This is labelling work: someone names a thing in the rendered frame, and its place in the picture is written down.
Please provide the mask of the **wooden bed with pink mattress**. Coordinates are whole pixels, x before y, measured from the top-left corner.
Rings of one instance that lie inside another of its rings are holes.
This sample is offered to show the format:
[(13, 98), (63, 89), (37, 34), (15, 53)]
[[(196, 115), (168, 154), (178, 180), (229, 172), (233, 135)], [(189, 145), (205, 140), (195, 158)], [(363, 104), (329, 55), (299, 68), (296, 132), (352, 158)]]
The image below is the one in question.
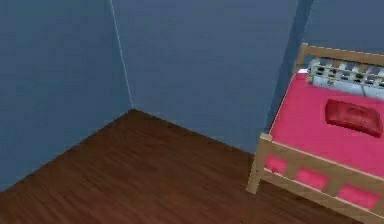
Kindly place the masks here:
[(267, 181), (362, 224), (384, 224), (384, 133), (327, 124), (324, 111), (329, 99), (373, 108), (384, 127), (384, 101), (309, 84), (314, 58), (384, 66), (383, 54), (302, 44), (271, 127), (259, 138), (247, 190), (256, 193)]

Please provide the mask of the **red pillow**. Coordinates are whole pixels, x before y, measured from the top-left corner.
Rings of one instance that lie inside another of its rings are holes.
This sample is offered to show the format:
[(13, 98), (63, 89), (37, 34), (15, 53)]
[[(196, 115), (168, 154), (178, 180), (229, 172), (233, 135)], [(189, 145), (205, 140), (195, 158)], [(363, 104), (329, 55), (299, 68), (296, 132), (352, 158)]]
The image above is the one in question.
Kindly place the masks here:
[(325, 104), (327, 124), (380, 138), (384, 133), (380, 114), (373, 108), (329, 99)]

